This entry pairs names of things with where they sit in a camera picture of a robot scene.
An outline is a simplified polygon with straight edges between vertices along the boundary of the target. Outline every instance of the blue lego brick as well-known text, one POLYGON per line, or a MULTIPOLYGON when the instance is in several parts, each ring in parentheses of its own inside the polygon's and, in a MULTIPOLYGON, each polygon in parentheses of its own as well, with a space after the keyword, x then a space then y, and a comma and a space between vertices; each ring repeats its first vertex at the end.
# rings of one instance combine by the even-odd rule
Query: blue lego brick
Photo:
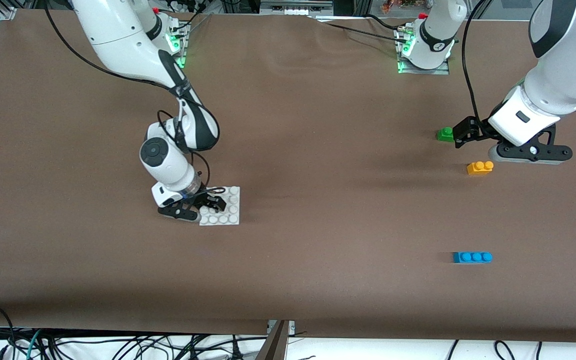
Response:
POLYGON ((488 264, 492 262, 492 253, 479 251, 459 251, 452 253, 456 264, 488 264))

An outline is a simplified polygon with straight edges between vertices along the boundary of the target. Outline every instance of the black cable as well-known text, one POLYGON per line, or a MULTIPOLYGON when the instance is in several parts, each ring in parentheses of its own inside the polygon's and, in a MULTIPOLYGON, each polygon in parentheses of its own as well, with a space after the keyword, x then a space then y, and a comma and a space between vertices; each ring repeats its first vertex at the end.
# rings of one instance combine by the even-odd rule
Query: black cable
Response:
POLYGON ((137 358, 139 358, 140 356, 144 356, 144 352, 148 349, 150 349, 151 347, 155 347, 155 345, 164 340, 166 338, 166 336, 162 336, 156 340, 153 340, 153 342, 151 342, 150 344, 147 344, 146 346, 142 347, 141 344, 139 346, 139 351, 137 351, 137 355, 135 356, 135 360, 137 360, 137 358))
POLYGON ((137 83, 152 85, 154 87, 165 89, 166 91, 170 90, 166 86, 163 86, 162 84, 158 84, 157 82, 154 82, 154 81, 134 79, 132 77, 119 75, 118 73, 114 73, 112 71, 106 70, 105 68, 102 68, 101 66, 98 66, 97 64, 93 63, 92 61, 86 59, 86 57, 83 57, 80 53, 77 52, 77 50, 75 50, 71 46, 70 43, 68 43, 68 41, 66 41, 66 39, 64 38, 64 35, 62 35, 62 32, 59 31, 59 29, 57 28, 57 25, 55 25, 55 21, 53 20, 53 17, 50 15, 50 11, 48 10, 48 6, 44 6, 43 10, 45 11, 46 16, 48 17, 48 21, 50 21, 50 25, 52 25, 52 29, 54 30, 55 34, 57 34, 57 36, 59 37, 61 42, 64 45, 66 45, 66 48, 68 48, 68 50, 70 50, 71 53, 73 53, 76 57, 78 57, 84 63, 89 64, 89 66, 92 66, 93 68, 95 68, 99 71, 102 71, 103 73, 106 73, 108 75, 112 75, 112 76, 119 78, 119 79, 130 80, 131 82, 137 82, 137 83))
POLYGON ((542 345, 544 344, 544 342, 540 341, 537 344, 537 353, 534 356, 534 360, 539 360, 539 355, 541 355, 542 353, 542 345))
POLYGON ((124 340, 124 341, 126 341, 126 343, 123 344, 123 346, 120 347, 119 350, 117 350, 117 352, 114 353, 114 356, 112 356, 112 360, 115 360, 115 359, 117 358, 117 356, 119 356, 119 354, 120 354, 128 345, 130 345, 130 343, 132 343, 132 342, 134 342, 134 341, 136 341, 136 340, 138 340, 138 339, 139 339, 139 336, 135 336, 135 337, 133 337, 132 339, 130 339, 130 340, 128 340, 128 341, 124 340))
POLYGON ((6 354, 6 351, 8 350, 8 348, 9 348, 8 345, 6 345, 6 346, 4 346, 4 347, 1 348, 1 350, 0 350, 0 360, 3 360, 3 359, 4 359, 4 355, 6 354))
MULTIPOLYGON (((247 342, 247 341, 251 341, 251 340, 265 340, 265 339, 266 339, 265 336, 256 336, 256 337, 244 337, 243 339, 237 339, 237 341, 238 342, 247 342)), ((199 353, 197 353, 197 355, 191 356, 187 360, 196 360, 196 358, 199 355, 201 355, 202 353, 204 353, 206 351, 211 351, 211 350, 217 349, 218 347, 224 346, 226 344, 230 344, 231 342, 233 342, 233 340, 222 341, 222 342, 219 342, 217 344, 213 344, 211 346, 208 346, 208 347, 204 348, 202 351, 199 351, 199 353)))
POLYGON ((503 346, 505 347, 505 350, 508 351, 508 354, 510 354, 510 358, 511 358, 512 360, 515 360, 515 355, 513 354, 512 351, 510 351, 510 347, 508 347, 508 345, 507 345, 505 342, 501 341, 501 340, 497 340, 497 341, 494 342, 494 353, 496 353, 497 357, 499 357, 499 359, 501 359, 501 360, 506 360, 506 358, 503 357, 503 356, 499 353, 499 349, 498 349, 499 344, 503 345, 503 346))
POLYGON ((152 348, 155 349, 155 350, 158 350, 158 351, 163 351, 164 354, 166 354, 166 360, 170 360, 170 354, 169 354, 165 349, 160 348, 160 347, 158 347, 158 346, 153 346, 152 348))
POLYGON ((169 114, 165 110, 157 110, 157 121, 159 121, 159 125, 164 130, 164 133, 166 133, 167 137, 169 137, 170 140, 172 140, 172 142, 176 144, 177 143, 176 139, 174 137, 172 137, 172 135, 170 134, 170 132, 168 132, 168 130, 166 130, 166 125, 164 125, 164 121, 162 121, 162 116, 161 116, 162 114, 164 114, 165 116, 167 116, 170 119, 174 118, 174 116, 172 116, 171 114, 169 114))
POLYGON ((166 336, 166 342, 167 342, 168 345, 169 345, 170 354, 172 355, 173 358, 175 358, 175 347, 172 346, 172 342, 170 341, 170 337, 169 337, 169 336, 166 336))
POLYGON ((55 354, 55 348, 51 346, 50 339, 48 339, 48 352, 50 353, 50 356, 52 356, 53 360, 64 360, 61 355, 57 356, 55 354))
POLYGON ((130 340, 126 340, 126 339, 108 339, 108 340, 100 340, 100 341, 68 340, 68 341, 58 342, 57 346, 63 346, 66 344, 105 344, 105 343, 134 342, 134 341, 135 341, 134 337, 130 340))
POLYGON ((59 346, 57 346, 57 339, 55 339, 54 337, 51 340, 48 340, 48 345, 54 347, 55 351, 57 351, 59 360, 64 360, 64 358, 62 358, 62 355, 65 356, 68 360, 74 360, 73 358, 68 356, 64 351, 62 351, 62 349, 60 349, 59 346))
POLYGON ((210 183, 210 165, 208 165, 208 161, 206 161, 206 158, 203 157, 201 154, 199 154, 196 151, 190 150, 190 154, 191 155, 197 155, 197 157, 201 160, 203 160, 203 163, 206 164, 206 182, 205 182, 205 186, 208 187, 208 184, 210 183))
POLYGON ((12 341, 12 358, 16 359, 16 350, 17 350, 17 346, 15 344, 16 340, 15 340, 15 330, 14 327, 12 325, 12 321, 10 320, 10 317, 8 316, 8 314, 6 313, 6 311, 4 311, 2 308, 0 308, 0 314, 2 314, 4 316, 4 318, 6 319, 7 325, 10 328, 10 339, 9 342, 12 341))
POLYGON ((386 29, 397 30, 397 28, 398 28, 398 26, 388 25, 388 23, 385 23, 381 18, 378 18, 377 16, 375 16, 374 14, 371 14, 371 13, 367 13, 363 17, 374 19, 375 21, 377 21, 377 23, 379 23, 379 25, 381 25, 382 27, 384 27, 386 29))
POLYGON ((487 135, 486 130, 483 129, 482 126, 482 119, 480 119, 480 113, 477 110, 477 102, 475 101, 475 93, 473 91, 473 85, 471 84, 471 78, 468 76, 468 67, 466 66, 466 38, 468 36, 468 29, 471 27, 471 22, 482 4, 486 2, 486 0, 480 0, 475 7, 473 7, 472 11, 470 12, 470 16, 468 16, 468 20, 466 21, 466 27, 463 30, 463 41, 461 42, 461 66, 463 68, 463 75, 466 78, 466 85, 468 85, 468 92, 470 93, 470 102, 472 103, 472 111, 475 114, 475 120, 477 121, 479 127, 482 129, 485 135, 487 135))
MULTIPOLYGON (((68 43, 68 41, 66 41, 66 39, 64 38, 64 35, 62 35, 62 32, 59 31, 59 29, 57 28, 57 25, 55 25, 55 21, 53 20, 53 17, 51 16, 50 11, 48 10, 48 6, 44 6, 43 9, 46 13, 46 16, 48 17, 48 20, 50 21, 50 25, 52 25, 52 29, 54 30, 55 34, 57 34, 57 36, 59 37, 61 42, 64 45, 66 45, 66 48, 68 48, 68 50, 70 50, 70 52, 72 52, 74 55, 76 55, 76 57, 78 57, 84 63, 89 64, 89 66, 92 66, 93 68, 95 68, 99 71, 102 71, 103 73, 106 73, 108 75, 112 75, 112 76, 119 78, 119 79, 130 80, 131 82, 137 82, 137 83, 142 83, 142 84, 148 84, 148 85, 152 85, 154 87, 162 88, 165 91, 170 91, 169 88, 167 88, 166 86, 164 86, 162 84, 158 84, 157 82, 150 81, 150 80, 140 80, 140 79, 135 79, 135 78, 128 77, 128 76, 119 75, 118 73, 106 70, 105 68, 102 68, 101 66, 98 66, 97 64, 93 63, 92 61, 86 59, 86 57, 83 57, 80 53, 77 52, 77 50, 75 50, 71 46, 70 43, 68 43)), ((182 29, 183 27, 186 27, 200 13, 201 13, 201 11, 197 11, 190 18, 190 20, 188 20, 188 22, 186 22, 184 25, 181 25, 180 27, 175 27, 173 30, 176 31, 176 30, 182 29)), ((197 107, 200 107, 201 109, 204 109, 208 114, 210 114, 210 116, 214 119, 215 124, 217 125, 217 141, 219 141, 219 136, 221 135, 221 132, 219 131, 219 123, 217 122, 217 117, 215 117, 214 114, 210 110, 208 110, 207 107, 205 107, 203 104, 200 104, 199 102, 197 102, 195 100, 192 100, 192 98, 188 98, 187 96, 181 96, 181 99, 186 100, 188 103, 193 104, 197 107)), ((203 151, 203 150, 208 150, 208 149, 207 148, 198 148, 197 150, 203 151)))
POLYGON ((190 338, 190 356, 195 356, 197 355, 197 351, 195 351, 195 335, 192 335, 192 337, 190 338))
POLYGON ((186 354, 190 353, 190 351, 195 351, 195 346, 206 339, 209 335, 195 335, 190 338, 190 342, 186 344, 183 349, 174 357, 173 360, 181 360, 181 358, 185 357, 186 354))
POLYGON ((367 32, 364 30, 358 30, 358 29, 353 29, 352 27, 345 27, 342 25, 336 25, 334 23, 326 23, 327 25, 330 25, 331 27, 335 27, 335 28, 340 28, 340 29, 345 29, 345 30, 350 30, 351 32, 355 32, 355 33, 359 33, 359 34, 364 34, 364 35, 370 35, 371 37, 377 37, 377 38, 381 38, 381 39, 387 39, 387 40, 391 40, 394 41, 395 43, 406 43, 405 39, 402 38, 394 38, 391 36, 384 36, 384 35, 380 35, 380 34, 373 34, 372 32, 367 32))
MULTIPOLYGON (((13 347, 13 352, 16 354, 16 351, 19 351, 22 356, 25 358, 27 352, 29 351, 28 347, 23 347, 22 345, 18 344, 19 340, 23 340, 25 342, 28 342, 28 344, 30 344, 30 341, 32 341, 32 335, 34 335, 36 329, 31 329, 31 328, 17 328, 17 329, 13 329, 13 336, 14 336, 14 341, 12 341, 12 338, 10 337, 10 332, 7 328, 0 328, 0 339, 2 339, 2 337, 4 337, 4 339, 7 339, 7 342, 9 344, 9 346, 13 347)), ((48 354, 46 353, 46 348, 43 347, 43 344, 39 344, 37 342, 37 354, 35 354, 34 356, 32 356, 32 359, 36 359, 36 358, 41 358, 41 359, 46 359, 48 358, 48 354)))
POLYGON ((196 18, 199 14, 201 14, 201 13, 202 13, 202 11, 198 9, 198 10, 194 13, 194 15, 190 17, 190 20, 186 21, 186 22, 185 22, 183 25, 181 25, 181 26, 173 27, 173 28, 172 28, 172 31, 173 31, 173 32, 176 32, 177 30, 182 30, 183 28, 187 27, 187 26, 190 25, 190 23, 192 23, 193 20, 195 20, 195 18, 196 18))
POLYGON ((204 351, 225 351, 225 352, 228 353, 228 354, 231 354, 231 355, 233 354, 232 351, 226 350, 226 349, 224 349, 223 347, 215 347, 215 348, 210 348, 210 349, 207 349, 207 350, 206 350, 205 348, 195 348, 195 350, 196 350, 196 351, 201 351, 202 353, 203 353, 204 351))
POLYGON ((450 360, 453 358, 453 353, 455 352, 455 348, 457 347, 458 342, 459 342, 459 339, 455 340, 452 343, 452 346, 450 347, 450 351, 448 352, 448 357, 446 358, 446 360, 450 360))
POLYGON ((39 358, 49 359, 48 353, 46 353, 46 347, 44 346, 43 339, 37 338, 34 345, 37 347, 37 349, 39 349, 39 354, 41 354, 41 356, 39 358))
POLYGON ((128 350, 126 350, 126 352, 124 352, 123 355, 119 356, 119 358, 117 358, 117 360, 122 360, 124 358, 124 356, 128 355, 128 353, 130 353, 130 351, 132 351, 134 348, 140 346, 140 344, 146 340, 150 340, 150 336, 146 336, 143 339, 138 339, 137 342, 135 342, 135 344, 133 346, 131 346, 128 350))
POLYGON ((240 350, 240 346, 237 342, 237 337, 235 335, 232 336, 232 356, 231 356, 232 360, 243 360, 244 359, 244 355, 242 354, 242 351, 240 350))

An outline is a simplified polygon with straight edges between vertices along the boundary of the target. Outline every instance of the yellow lego brick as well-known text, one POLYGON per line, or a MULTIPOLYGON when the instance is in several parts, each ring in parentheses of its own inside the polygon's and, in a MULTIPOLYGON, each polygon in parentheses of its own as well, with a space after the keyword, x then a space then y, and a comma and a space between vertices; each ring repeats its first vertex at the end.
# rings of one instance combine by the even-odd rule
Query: yellow lego brick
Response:
POLYGON ((466 167, 468 171, 468 175, 486 175, 492 171, 492 168, 495 167, 495 164, 492 161, 477 161, 471 162, 471 164, 466 167))

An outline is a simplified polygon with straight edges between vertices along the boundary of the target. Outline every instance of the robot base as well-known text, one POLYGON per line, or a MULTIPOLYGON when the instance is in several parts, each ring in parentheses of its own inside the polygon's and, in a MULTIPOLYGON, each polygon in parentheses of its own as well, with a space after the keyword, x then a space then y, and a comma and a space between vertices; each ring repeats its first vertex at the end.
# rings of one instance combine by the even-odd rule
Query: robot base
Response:
POLYGON ((404 39, 407 43, 396 43, 395 51, 397 53, 397 71, 400 74, 425 74, 425 75, 448 75, 450 73, 448 69, 448 60, 443 60, 443 63, 437 68, 425 69, 418 68, 414 66, 409 59, 402 55, 403 51, 407 50, 413 39, 414 24, 412 22, 406 23, 405 26, 400 26, 396 30, 393 30, 395 39, 404 39))

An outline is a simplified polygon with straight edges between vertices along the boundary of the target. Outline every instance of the brown table surface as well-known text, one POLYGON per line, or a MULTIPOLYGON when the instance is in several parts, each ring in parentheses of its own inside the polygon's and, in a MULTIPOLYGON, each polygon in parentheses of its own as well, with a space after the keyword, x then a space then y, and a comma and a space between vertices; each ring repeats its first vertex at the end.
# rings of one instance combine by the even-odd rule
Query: brown table surface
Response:
MULTIPOLYGON (((75 14, 53 13, 98 62, 75 14)), ((91 68, 19 10, 0 23, 0 306, 33 327, 293 319, 309 336, 576 341, 576 114, 558 125, 565 164, 469 177, 494 142, 434 139, 472 112, 454 52, 448 76, 398 74, 388 40, 303 16, 206 19, 185 71, 221 125, 210 184, 242 195, 240 225, 199 227, 157 214, 138 158, 173 96, 91 68)), ((474 23, 468 63, 487 114, 536 63, 528 24, 474 23)))

